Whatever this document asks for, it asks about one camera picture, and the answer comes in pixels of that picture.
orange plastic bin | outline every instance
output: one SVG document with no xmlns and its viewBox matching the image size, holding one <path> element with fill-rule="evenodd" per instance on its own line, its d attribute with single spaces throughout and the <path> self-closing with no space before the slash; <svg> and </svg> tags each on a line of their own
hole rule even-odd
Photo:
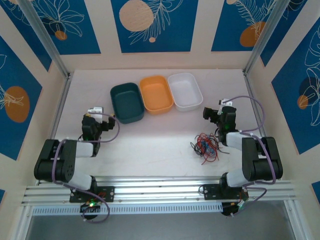
<svg viewBox="0 0 320 240">
<path fill-rule="evenodd" d="M 140 81 L 145 109 L 153 115 L 164 114 L 174 105 L 169 85 L 164 76 L 150 76 Z"/>
</svg>

